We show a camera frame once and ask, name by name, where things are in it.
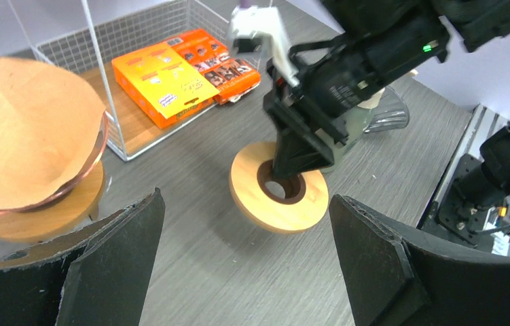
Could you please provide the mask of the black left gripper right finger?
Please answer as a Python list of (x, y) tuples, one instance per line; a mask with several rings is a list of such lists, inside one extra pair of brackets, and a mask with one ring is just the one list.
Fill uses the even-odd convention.
[(356, 325), (510, 325), (510, 257), (423, 232), (348, 196), (329, 205)]

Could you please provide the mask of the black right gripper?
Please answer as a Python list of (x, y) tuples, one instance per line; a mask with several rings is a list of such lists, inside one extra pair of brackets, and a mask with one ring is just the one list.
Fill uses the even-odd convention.
[(447, 29), (438, 18), (409, 14), (379, 35), (343, 33), (330, 40), (299, 43), (289, 50), (299, 85), (290, 86), (267, 63), (272, 91), (263, 108), (277, 129), (272, 176), (288, 179), (333, 166), (333, 150), (317, 136), (323, 130), (345, 145), (347, 111), (436, 56), (447, 56)]

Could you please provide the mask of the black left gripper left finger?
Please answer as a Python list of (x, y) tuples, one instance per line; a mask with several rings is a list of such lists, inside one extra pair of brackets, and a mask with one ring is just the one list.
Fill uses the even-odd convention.
[(0, 259), (0, 325), (138, 325), (165, 216), (161, 191)]

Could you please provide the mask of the wooden ring holder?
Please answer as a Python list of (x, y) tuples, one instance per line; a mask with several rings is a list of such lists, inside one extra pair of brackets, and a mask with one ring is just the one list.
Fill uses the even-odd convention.
[(277, 234), (297, 234), (314, 227), (327, 212), (329, 191), (318, 170), (286, 179), (272, 176), (276, 144), (251, 143), (234, 157), (230, 193), (243, 215)]
[(40, 242), (71, 231), (87, 218), (96, 220), (105, 186), (105, 170), (99, 162), (61, 199), (30, 211), (1, 214), (0, 239), (20, 243)]

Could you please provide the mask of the wooden ring holder front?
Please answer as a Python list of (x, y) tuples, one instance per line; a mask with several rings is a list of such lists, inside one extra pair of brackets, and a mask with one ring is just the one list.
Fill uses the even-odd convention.
[(87, 218), (96, 220), (105, 186), (105, 170), (99, 162), (61, 199), (30, 211), (1, 214), (0, 239), (20, 243), (40, 242), (71, 231)]

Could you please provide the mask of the dark transparent dripper cone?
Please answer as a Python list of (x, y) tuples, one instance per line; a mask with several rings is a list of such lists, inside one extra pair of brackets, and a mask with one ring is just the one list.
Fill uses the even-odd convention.
[(385, 89), (379, 105), (372, 112), (373, 119), (363, 131), (365, 134), (404, 129), (410, 121), (407, 103), (391, 87)]

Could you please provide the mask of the brown paper filter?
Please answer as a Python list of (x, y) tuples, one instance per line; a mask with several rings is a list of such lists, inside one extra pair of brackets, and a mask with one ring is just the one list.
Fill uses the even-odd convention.
[(0, 210), (51, 196), (94, 149), (105, 104), (80, 76), (0, 57)]

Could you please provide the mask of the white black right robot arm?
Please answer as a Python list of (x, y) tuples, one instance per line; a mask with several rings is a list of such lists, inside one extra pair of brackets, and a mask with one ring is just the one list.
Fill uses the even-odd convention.
[(287, 50), (294, 80), (268, 64), (264, 109), (278, 134), (272, 176), (329, 168), (370, 125), (367, 101), (430, 58), (445, 61), (451, 24), (468, 52), (510, 34), (510, 1), (324, 1), (343, 28)]

